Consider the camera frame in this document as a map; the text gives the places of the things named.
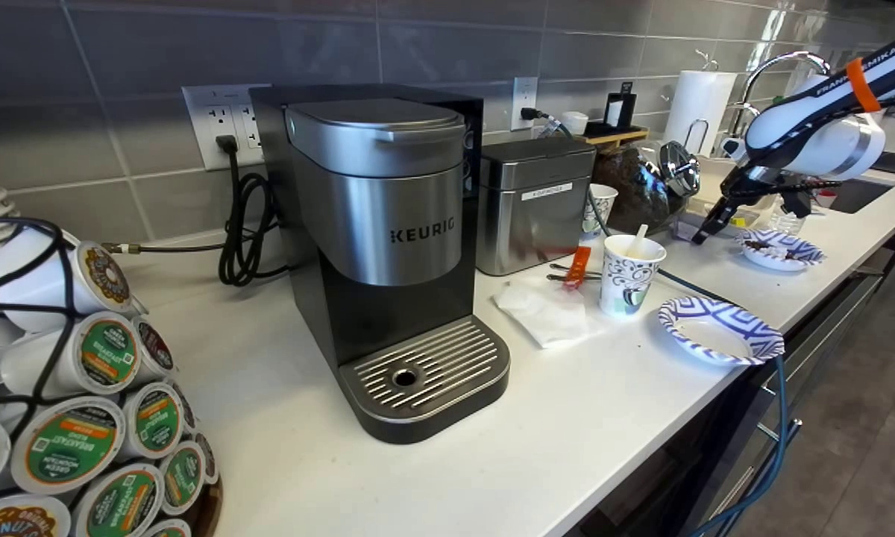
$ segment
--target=keurig coffee maker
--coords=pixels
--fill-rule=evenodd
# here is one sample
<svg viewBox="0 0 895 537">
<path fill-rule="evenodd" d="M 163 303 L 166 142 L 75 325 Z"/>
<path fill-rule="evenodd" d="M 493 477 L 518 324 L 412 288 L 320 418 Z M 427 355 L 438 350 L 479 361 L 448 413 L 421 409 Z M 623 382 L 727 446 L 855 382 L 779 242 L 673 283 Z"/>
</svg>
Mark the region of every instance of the keurig coffee maker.
<svg viewBox="0 0 895 537">
<path fill-rule="evenodd" d="M 421 443 L 506 389 L 474 315 L 479 103 L 408 88 L 256 89 L 296 304 L 360 428 Z"/>
</svg>

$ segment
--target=electrical outlet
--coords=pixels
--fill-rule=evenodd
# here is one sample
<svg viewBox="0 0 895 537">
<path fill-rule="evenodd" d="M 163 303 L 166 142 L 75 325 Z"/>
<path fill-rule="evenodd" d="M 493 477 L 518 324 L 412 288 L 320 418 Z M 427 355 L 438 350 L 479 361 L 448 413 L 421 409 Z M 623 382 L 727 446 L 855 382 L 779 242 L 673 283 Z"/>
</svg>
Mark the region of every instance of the electrical outlet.
<svg viewBox="0 0 895 537">
<path fill-rule="evenodd" d="M 521 107 L 538 107 L 538 79 L 512 79 L 511 130 L 526 130 L 518 121 Z"/>
<path fill-rule="evenodd" d="M 214 137 L 232 136 L 239 145 L 239 164 L 260 164 L 262 145 L 256 113 L 250 107 L 250 88 L 181 88 L 190 130 L 205 168 L 229 168 L 229 158 L 217 151 Z"/>
</svg>

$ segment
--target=backsplash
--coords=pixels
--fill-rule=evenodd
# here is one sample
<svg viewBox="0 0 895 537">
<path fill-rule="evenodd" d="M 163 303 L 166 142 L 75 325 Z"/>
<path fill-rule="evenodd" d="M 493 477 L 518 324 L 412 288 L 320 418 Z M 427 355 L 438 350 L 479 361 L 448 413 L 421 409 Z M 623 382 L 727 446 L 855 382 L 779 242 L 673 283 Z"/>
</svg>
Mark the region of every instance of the backsplash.
<svg viewBox="0 0 895 537">
<path fill-rule="evenodd" d="M 184 85 L 418 85 L 511 124 L 511 79 L 548 113 L 603 113 L 635 82 L 663 131 L 679 68 L 747 71 L 821 49 L 836 66 L 895 40 L 895 9 L 849 0 L 0 0 L 0 182 L 78 236 L 145 242 L 224 224 Z M 758 85 L 758 103 L 785 74 Z"/>
</svg>

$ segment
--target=drip tray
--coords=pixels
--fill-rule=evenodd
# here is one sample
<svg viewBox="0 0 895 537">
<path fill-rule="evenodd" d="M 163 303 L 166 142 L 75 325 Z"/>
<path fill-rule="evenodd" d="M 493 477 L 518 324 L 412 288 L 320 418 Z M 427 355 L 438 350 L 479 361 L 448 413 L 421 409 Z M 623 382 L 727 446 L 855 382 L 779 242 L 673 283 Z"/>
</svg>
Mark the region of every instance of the drip tray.
<svg viewBox="0 0 895 537">
<path fill-rule="evenodd" d="M 505 341 L 465 318 L 338 368 L 338 382 L 371 437 L 408 446 L 494 404 L 506 368 Z"/>
</svg>

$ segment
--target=countertop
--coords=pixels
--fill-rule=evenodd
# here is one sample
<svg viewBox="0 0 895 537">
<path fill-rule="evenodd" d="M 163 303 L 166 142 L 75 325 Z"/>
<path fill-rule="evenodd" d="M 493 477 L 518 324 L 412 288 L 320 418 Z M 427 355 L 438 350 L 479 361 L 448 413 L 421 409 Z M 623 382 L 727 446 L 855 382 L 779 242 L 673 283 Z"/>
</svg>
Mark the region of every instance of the countertop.
<svg viewBox="0 0 895 537">
<path fill-rule="evenodd" d="M 806 276 L 747 267 L 726 239 L 673 246 L 666 270 L 791 330 L 895 233 L 895 188 L 858 215 L 815 215 L 827 250 Z M 657 280 L 635 321 L 588 324 L 594 337 L 541 352 L 490 295 L 545 270 L 478 279 L 478 318 L 511 346 L 506 394 L 421 446 L 371 440 L 308 334 L 289 280 L 214 283 L 214 256 L 124 264 L 135 292 L 180 358 L 180 382 L 224 476 L 217 534 L 563 534 L 705 409 L 738 371 L 687 358 L 651 324 L 676 295 Z"/>
</svg>

